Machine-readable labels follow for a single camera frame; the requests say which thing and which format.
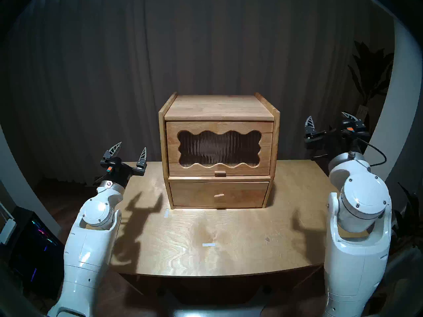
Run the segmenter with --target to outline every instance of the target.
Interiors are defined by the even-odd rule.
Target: cabinet side panel
[[[163,178],[165,180],[166,192],[168,193],[169,203],[173,209],[173,200],[171,194],[171,188],[169,186],[169,162],[168,162],[168,142],[166,139],[166,122],[165,115],[171,107],[175,98],[178,96],[177,92],[173,93],[171,97],[166,101],[163,107],[159,111],[159,129],[160,129],[160,147],[162,149],[162,165],[163,165]]]
[[[255,93],[255,97],[269,110],[273,115],[273,136],[272,136],[272,152],[270,153],[270,182],[266,192],[266,196],[263,201],[263,208],[266,207],[267,200],[269,198],[270,190],[272,189],[274,172],[276,170],[277,160],[277,145],[279,142],[279,123],[280,123],[280,112],[273,105],[269,103],[260,93]]]

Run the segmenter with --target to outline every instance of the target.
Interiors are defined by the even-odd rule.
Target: wooden table
[[[162,163],[148,162],[117,205],[122,223],[110,266],[127,274],[225,276],[322,264],[327,197],[335,191],[314,161],[279,160],[266,208],[171,210]]]

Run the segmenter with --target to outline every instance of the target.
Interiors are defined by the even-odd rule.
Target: bread box
[[[254,96],[178,95],[159,111],[171,208],[266,207],[279,111]]]

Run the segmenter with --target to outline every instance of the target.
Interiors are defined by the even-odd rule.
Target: cable
[[[319,155],[319,156],[314,156],[314,157],[313,157],[313,159],[316,159],[316,158],[323,158],[323,157],[327,157],[327,153],[325,153],[325,154],[321,154],[321,155]]]
[[[373,146],[372,144],[367,143],[365,140],[362,140],[362,139],[361,139],[361,138],[359,138],[359,137],[357,137],[357,139],[358,139],[358,140],[360,140],[361,142],[363,142],[363,143],[367,144],[368,146],[372,147],[373,149],[375,149],[377,152],[379,152],[380,154],[382,154],[382,155],[383,155],[383,157],[385,158],[385,161],[383,161],[383,162],[379,162],[378,164],[371,164],[371,165],[370,165],[370,167],[379,166],[379,165],[384,164],[384,163],[386,162],[386,160],[387,160],[387,159],[386,159],[386,155],[385,155],[385,154],[383,154],[383,152],[382,152],[381,150],[379,150],[377,147]]]

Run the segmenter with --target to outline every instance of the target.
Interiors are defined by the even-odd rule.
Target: cabinet top
[[[180,95],[166,121],[273,121],[273,115],[255,96]]]

